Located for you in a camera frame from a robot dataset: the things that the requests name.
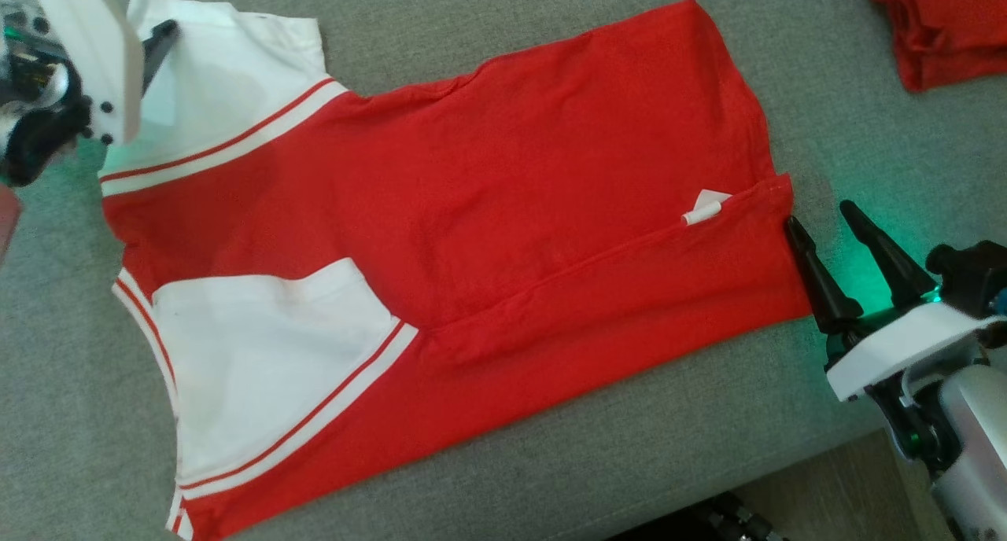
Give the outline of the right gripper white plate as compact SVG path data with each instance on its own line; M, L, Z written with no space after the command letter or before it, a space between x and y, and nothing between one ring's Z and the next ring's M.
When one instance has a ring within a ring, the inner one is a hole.
M840 212L871 253L891 308L867 315L820 261L796 216L784 223L842 401L879 408L899 454L945 474L957 461L1007 466L1007 247L941 245L920 265L853 201Z

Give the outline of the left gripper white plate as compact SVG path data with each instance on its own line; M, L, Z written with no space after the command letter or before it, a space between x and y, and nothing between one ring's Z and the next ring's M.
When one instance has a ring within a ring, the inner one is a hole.
M0 184L27 186L81 138L123 145L179 39L141 42L115 0L0 0Z

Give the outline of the red mesh garment white trim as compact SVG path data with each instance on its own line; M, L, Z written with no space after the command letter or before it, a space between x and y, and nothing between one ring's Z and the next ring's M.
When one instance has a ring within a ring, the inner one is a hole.
M897 74L920 93L1007 75L1007 0L873 0L893 31Z

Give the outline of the red white numbered jersey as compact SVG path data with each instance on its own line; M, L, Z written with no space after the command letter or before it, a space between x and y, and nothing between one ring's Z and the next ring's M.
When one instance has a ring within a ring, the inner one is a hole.
M184 541L810 312L792 180L694 0L371 97L314 19L128 19L180 29L98 176Z

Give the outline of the grey sofa seat cushion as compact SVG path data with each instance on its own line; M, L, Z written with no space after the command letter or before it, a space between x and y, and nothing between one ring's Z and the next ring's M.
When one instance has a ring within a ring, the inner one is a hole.
M314 17L364 94L449 78L677 0L201 0ZM769 121L817 251L867 311L888 292L838 214L856 201L917 260L1007 246L1007 75L903 89L870 0L698 0ZM22 190L0 267L0 541L176 541L174 426L112 294L100 144ZM792 541L953 541L927 474L870 402L841 403L812 320L745 334L284 513L234 541L605 539L735 490Z

